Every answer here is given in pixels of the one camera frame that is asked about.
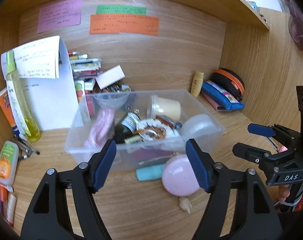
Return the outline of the person right hand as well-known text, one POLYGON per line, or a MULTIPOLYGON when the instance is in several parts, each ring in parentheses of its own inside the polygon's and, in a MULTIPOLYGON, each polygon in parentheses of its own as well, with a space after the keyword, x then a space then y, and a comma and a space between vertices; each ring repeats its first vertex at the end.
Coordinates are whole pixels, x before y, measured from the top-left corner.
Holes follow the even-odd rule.
POLYGON ((278 199, 281 202, 284 202, 286 201, 286 198, 288 198, 288 196, 290 196, 289 185, 280 185, 278 187, 278 199))

